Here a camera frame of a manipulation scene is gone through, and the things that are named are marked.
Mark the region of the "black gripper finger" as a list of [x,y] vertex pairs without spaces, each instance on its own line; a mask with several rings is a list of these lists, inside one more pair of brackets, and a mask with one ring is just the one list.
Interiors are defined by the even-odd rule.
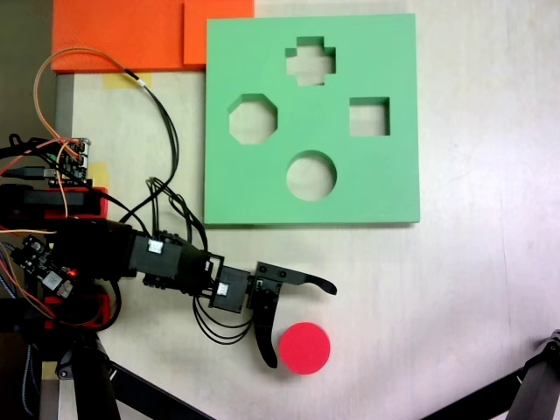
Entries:
[[322,277],[291,269],[281,269],[279,272],[279,276],[283,283],[292,285],[313,284],[319,287],[325,293],[333,296],[336,296],[338,292],[337,287],[333,283]]
[[272,343],[277,302],[259,304],[253,310],[255,340],[263,361],[269,368],[277,368],[278,360]]

